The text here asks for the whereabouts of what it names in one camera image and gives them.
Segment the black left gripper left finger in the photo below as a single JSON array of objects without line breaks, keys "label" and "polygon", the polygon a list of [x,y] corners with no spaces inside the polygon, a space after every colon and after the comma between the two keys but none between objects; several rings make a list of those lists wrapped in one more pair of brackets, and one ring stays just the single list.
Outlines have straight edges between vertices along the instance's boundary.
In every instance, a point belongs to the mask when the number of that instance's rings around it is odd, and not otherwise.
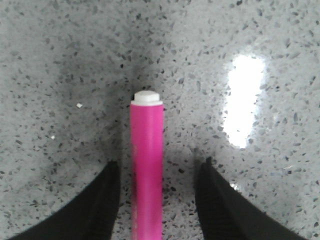
[{"label": "black left gripper left finger", "polygon": [[109,240],[117,218],[121,173],[110,161],[73,200],[15,240]]}]

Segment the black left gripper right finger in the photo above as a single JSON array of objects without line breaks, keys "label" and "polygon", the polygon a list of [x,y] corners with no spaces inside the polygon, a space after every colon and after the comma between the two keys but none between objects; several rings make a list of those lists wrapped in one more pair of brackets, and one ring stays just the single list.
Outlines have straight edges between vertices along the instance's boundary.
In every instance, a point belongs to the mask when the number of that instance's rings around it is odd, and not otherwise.
[{"label": "black left gripper right finger", "polygon": [[213,167],[194,161],[195,205],[206,240],[300,240],[302,237],[260,211]]}]

